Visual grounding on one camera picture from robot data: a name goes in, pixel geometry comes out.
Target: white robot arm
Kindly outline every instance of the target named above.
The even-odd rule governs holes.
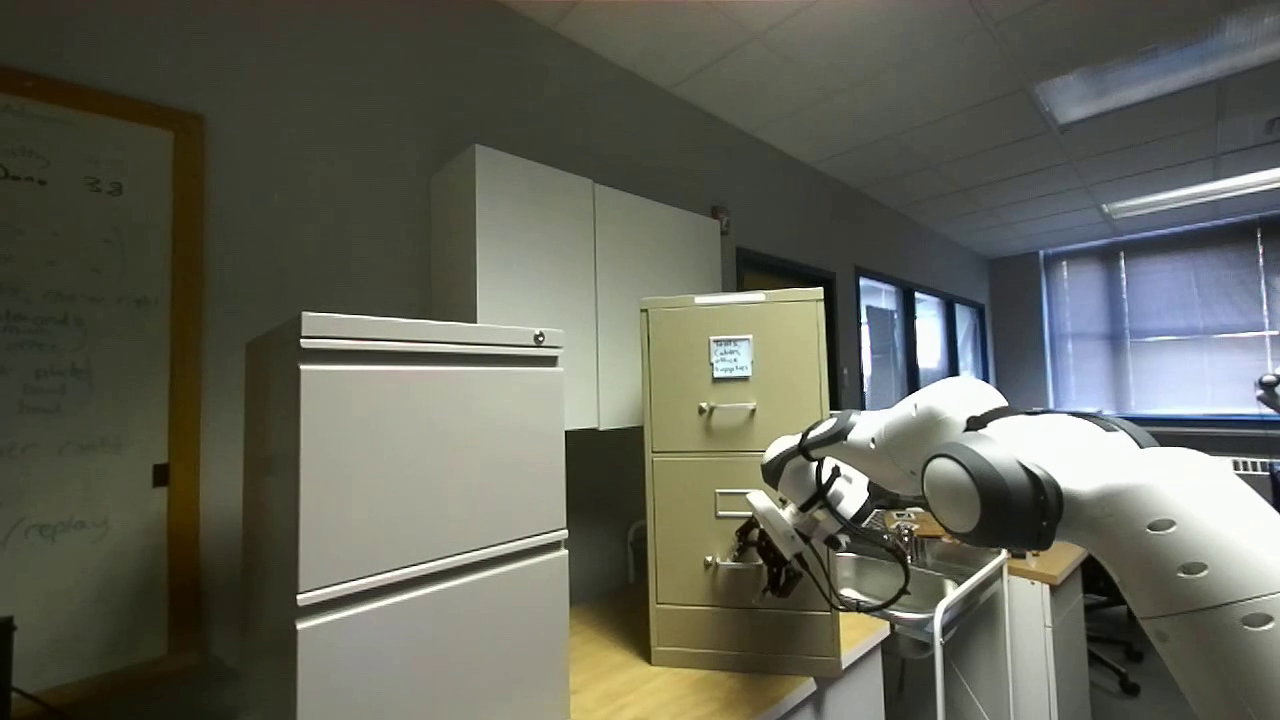
[[[1280,516],[1230,462],[1158,448],[1108,418],[1013,411],[958,376],[782,438],[761,472],[785,506],[758,498],[751,513],[785,559],[849,546],[898,506],[981,548],[1072,540],[1111,574],[1200,718],[1280,718]]]

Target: window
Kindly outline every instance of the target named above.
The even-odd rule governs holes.
[[[990,376],[990,325],[974,301],[860,278],[865,407],[888,407],[945,376]]]
[[[1275,227],[1236,225],[1045,255],[1052,405],[1239,418],[1275,370]]]

